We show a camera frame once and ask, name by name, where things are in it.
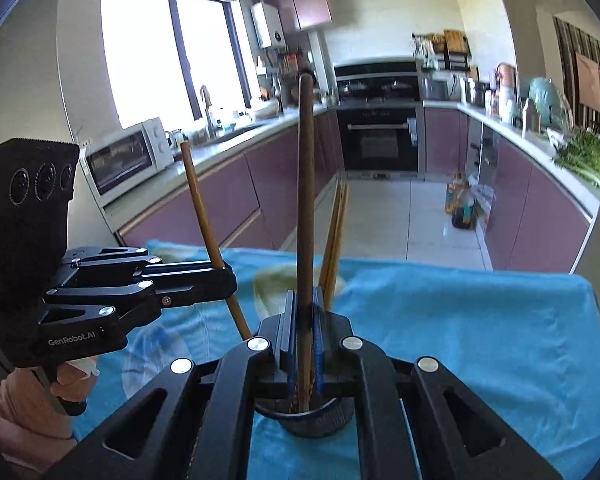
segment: window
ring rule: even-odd
[[[102,0],[102,36],[123,128],[160,117],[165,130],[215,107],[243,110],[250,92],[231,5],[217,0]]]

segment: window frame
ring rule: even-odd
[[[182,71],[182,77],[184,79],[184,85],[187,90],[187,96],[189,98],[189,105],[191,106],[191,112],[193,113],[194,120],[202,118],[202,109],[200,108],[200,102],[196,94],[195,86],[193,85],[193,78],[191,75],[191,68],[189,59],[187,58],[187,51],[184,45],[184,38],[182,35],[182,25],[180,23],[180,14],[178,13],[178,0],[168,0],[169,10],[171,15],[171,26],[173,27],[173,36],[176,42],[176,50],[178,52],[178,59],[180,61],[180,69]],[[235,68],[238,73],[238,80],[240,81],[240,90],[242,92],[242,98],[244,100],[244,107],[251,108],[251,90],[249,88],[249,81],[247,79],[247,71],[242,60],[242,52],[240,50],[240,43],[238,41],[238,35],[235,27],[234,14],[231,8],[232,0],[211,0],[222,5],[222,11],[224,12],[224,21],[226,30],[229,35],[229,41],[231,43],[231,50],[234,54]]]

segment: screw head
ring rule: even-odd
[[[269,341],[263,337],[252,337],[249,339],[247,346],[254,352],[259,352],[261,350],[266,350],[269,347]]]
[[[187,359],[186,357],[181,357],[180,359],[176,359],[173,363],[171,363],[171,371],[174,374],[185,374],[189,370],[191,370],[193,363]]]
[[[418,361],[418,368],[423,372],[435,372],[438,370],[438,361],[436,361],[433,357],[423,357]]]
[[[348,350],[360,350],[362,348],[362,339],[350,335],[342,340],[342,346]]]

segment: water heater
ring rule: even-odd
[[[251,7],[253,24],[258,35],[260,48],[279,48],[286,45],[285,35],[282,32],[280,14],[278,10],[264,2],[259,2]]]

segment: green vegetable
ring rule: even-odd
[[[591,131],[579,129],[557,148],[554,163],[600,188],[600,139]]]

